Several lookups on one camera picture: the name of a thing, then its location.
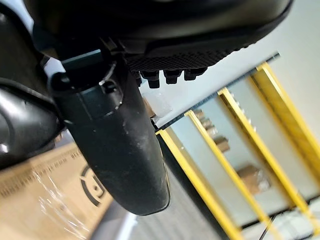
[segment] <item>black plastic part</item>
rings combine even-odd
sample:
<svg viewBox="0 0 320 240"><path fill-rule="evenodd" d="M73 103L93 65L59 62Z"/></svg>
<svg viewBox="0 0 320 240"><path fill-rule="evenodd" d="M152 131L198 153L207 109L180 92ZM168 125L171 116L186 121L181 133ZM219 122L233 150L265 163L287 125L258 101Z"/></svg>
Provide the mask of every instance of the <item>black plastic part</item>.
<svg viewBox="0 0 320 240"><path fill-rule="evenodd" d="M0 1L0 78L20 83L48 96L47 76L30 33L17 14Z"/></svg>
<svg viewBox="0 0 320 240"><path fill-rule="evenodd" d="M160 88L160 81L159 80L148 81L148 84L149 84L149 88L151 88L151 89Z"/></svg>
<svg viewBox="0 0 320 240"><path fill-rule="evenodd" d="M221 240L229 240L228 236L226 235L225 231L222 229L218 221L212 215L211 211L207 207L206 203L203 201L193 184L190 182L189 178L185 174L185 172L180 167L179 163L171 153L170 149L162 139L160 135L157 135L157 138L160 143L160 147L163 154L163 159L167 167L171 170L174 174L176 179L179 181L183 189L192 199L196 207L199 209L200 213L204 216L210 226L214 229L214 231L220 236Z"/></svg>
<svg viewBox="0 0 320 240"><path fill-rule="evenodd" d="M170 201L167 172L136 78L125 66L82 90L72 89L63 78L53 77L50 91L65 125L109 193L137 215L165 209Z"/></svg>
<svg viewBox="0 0 320 240"><path fill-rule="evenodd" d="M201 67L201 68L194 68L194 69L184 70L184 80L185 80L185 81L195 80L196 77L204 74L204 72L205 72L207 69L208 69L207 67Z"/></svg>
<svg viewBox="0 0 320 240"><path fill-rule="evenodd" d="M190 73L193 69L213 66L269 34L293 0L24 2L35 21L35 45L48 55L71 58L103 42L112 56L123 54L132 72L185 70L191 81L199 76Z"/></svg>
<svg viewBox="0 0 320 240"><path fill-rule="evenodd" d="M164 70L163 74L165 77L166 84L176 84L178 77L181 76L182 70Z"/></svg>
<svg viewBox="0 0 320 240"><path fill-rule="evenodd" d="M160 87L159 71L141 71L141 76L148 80L151 89L158 89Z"/></svg>
<svg viewBox="0 0 320 240"><path fill-rule="evenodd" d="M0 169L54 147L64 125L47 97L0 77Z"/></svg>

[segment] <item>black cable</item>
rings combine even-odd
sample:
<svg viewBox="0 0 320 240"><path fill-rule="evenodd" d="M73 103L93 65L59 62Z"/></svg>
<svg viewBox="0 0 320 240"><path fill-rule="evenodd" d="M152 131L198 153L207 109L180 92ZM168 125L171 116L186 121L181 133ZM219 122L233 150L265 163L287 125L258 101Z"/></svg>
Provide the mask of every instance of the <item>black cable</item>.
<svg viewBox="0 0 320 240"><path fill-rule="evenodd" d="M271 217L271 223L275 220L275 218L276 218L277 216L278 216L278 215L274 215L274 216ZM268 232L268 228L266 227L266 228L264 229L263 233L261 234L259 240L263 240L263 239L265 238L267 232Z"/></svg>

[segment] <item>printed logo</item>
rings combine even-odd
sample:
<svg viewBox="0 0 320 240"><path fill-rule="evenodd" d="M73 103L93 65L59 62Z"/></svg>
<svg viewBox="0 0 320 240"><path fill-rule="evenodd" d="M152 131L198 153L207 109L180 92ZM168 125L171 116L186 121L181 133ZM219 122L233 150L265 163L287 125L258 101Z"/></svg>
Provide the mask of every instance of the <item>printed logo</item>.
<svg viewBox="0 0 320 240"><path fill-rule="evenodd" d="M83 169L80 180L85 195L98 207L99 200L105 195L106 190L88 165Z"/></svg>

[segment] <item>white wall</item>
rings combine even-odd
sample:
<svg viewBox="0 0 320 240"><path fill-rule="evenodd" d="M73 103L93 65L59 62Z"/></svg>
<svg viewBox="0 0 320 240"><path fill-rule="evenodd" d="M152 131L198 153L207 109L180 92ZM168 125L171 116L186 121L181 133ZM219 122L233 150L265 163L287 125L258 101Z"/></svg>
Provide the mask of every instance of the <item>white wall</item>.
<svg viewBox="0 0 320 240"><path fill-rule="evenodd" d="M246 49L233 52L195 81L178 79L176 85L165 84L161 76L160 91L170 102L173 111L158 121L160 127L207 95L217 91L275 52L281 59L273 65L281 83L287 90L307 123L317 132L320 140L320 114L317 111L317 93L320 91L320 1L296 0L291 13L271 34ZM148 91L148 84L141 92Z"/></svg>

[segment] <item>yellow metal frame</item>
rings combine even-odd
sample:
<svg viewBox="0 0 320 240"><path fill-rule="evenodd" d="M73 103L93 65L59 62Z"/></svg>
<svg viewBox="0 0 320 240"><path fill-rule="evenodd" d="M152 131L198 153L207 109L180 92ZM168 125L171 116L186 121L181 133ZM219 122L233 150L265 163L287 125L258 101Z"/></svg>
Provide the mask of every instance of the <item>yellow metal frame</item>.
<svg viewBox="0 0 320 240"><path fill-rule="evenodd" d="M244 240L240 230L229 218L228 214L224 210L224 207L216 198L216 194L214 193L212 187L210 187L210 184L207 182L206 178L196 167L196 164L189 157L185 156L179 147L177 147L170 134L170 131L168 131L168 129L159 130L157 134L160 134L172 152L173 156L229 238L231 240Z"/></svg>
<svg viewBox="0 0 320 240"><path fill-rule="evenodd" d="M188 116L202 137L204 138L205 142L208 144L212 152L217 157L218 161L220 162L221 166L224 168L228 176L231 178L233 183L236 185L236 187L239 189L245 200L249 203L252 210L256 213L258 219L260 222L264 223L266 227L270 230L270 232L276 237L276 239L282 239L279 232L276 230L276 228L272 225L272 222L267 214L262 210L262 208L259 206L255 198L252 196L250 191L247 189L244 182L241 180L237 172L234 170L234 168L230 165L228 160L225 158L223 153L220 151L216 143L213 141L213 139L209 136L206 129L202 126L200 120L197 118L195 113L190 110L185 113L185 116Z"/></svg>
<svg viewBox="0 0 320 240"><path fill-rule="evenodd" d="M249 77L320 185L320 147L267 63Z"/></svg>
<svg viewBox="0 0 320 240"><path fill-rule="evenodd" d="M223 103L230 110L236 121L240 124L242 130L248 136L253 147L263 156L265 163L274 172L280 183L286 190L287 195L292 199L293 203L301 210L301 212L310 220L313 225L314 234L320 233L320 224L315 216L310 212L308 204L303 197L299 194L298 190L291 183L281 166L278 164L274 156L265 146L259 135L254 131L252 125L249 123L247 117L242 112L241 108L230 94L227 88L223 88L218 92L218 95L222 99Z"/></svg>

